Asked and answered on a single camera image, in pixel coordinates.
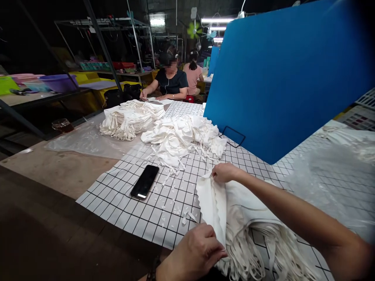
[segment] person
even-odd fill
[[[216,165],[212,176],[217,182],[234,180],[248,188],[286,226],[323,255],[335,280],[360,280],[367,277],[372,265],[372,246],[334,218],[231,163]],[[172,253],[157,267],[156,280],[197,280],[225,256],[224,247],[217,241],[212,226],[199,224],[186,233]]]
[[[187,76],[187,82],[189,84],[189,87],[187,88],[187,94],[189,96],[196,97],[197,100],[203,100],[203,98],[199,95],[200,89],[196,87],[196,83],[198,79],[203,82],[204,78],[202,75],[202,68],[196,64],[196,61],[198,59],[198,51],[196,49],[193,49],[190,52],[190,62],[185,64],[184,66],[184,72]]]
[[[147,96],[155,93],[159,95],[157,100],[184,100],[188,94],[188,80],[186,73],[177,69],[178,52],[174,45],[167,44],[160,54],[160,63],[164,68],[159,70],[154,81],[143,89],[140,95],[142,100],[147,100]]]

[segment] black bag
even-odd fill
[[[103,108],[112,108],[121,103],[127,102],[132,100],[133,97],[129,94],[129,92],[120,92],[118,89],[108,90],[104,93],[105,102],[103,104]]]
[[[141,95],[141,89],[142,87],[139,84],[135,84],[135,85],[125,84],[124,85],[124,92],[129,93],[129,95],[131,95],[131,97],[134,100],[139,100],[140,95]]]

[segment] cup of tea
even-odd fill
[[[52,129],[62,133],[69,133],[74,130],[73,125],[66,118],[58,119],[52,122]]]

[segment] hand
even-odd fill
[[[173,252],[158,266],[156,280],[195,281],[228,256],[212,226],[202,223],[189,230]]]
[[[232,163],[220,163],[212,169],[212,176],[215,181],[226,183],[235,180],[241,171],[240,168],[237,168]]]
[[[170,98],[170,95],[169,94],[165,94],[163,96],[157,97],[156,100],[166,100],[168,98]]]
[[[140,98],[141,100],[146,101],[146,100],[148,100],[148,99],[147,99],[147,95],[148,95],[148,94],[149,94],[149,91],[147,90],[147,88],[146,88],[146,89],[143,89],[142,92],[141,92],[141,94],[139,95],[139,98]]]

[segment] black phone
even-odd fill
[[[132,191],[130,192],[130,195],[142,200],[146,199],[147,194],[158,172],[158,167],[147,165],[142,175],[134,185]]]

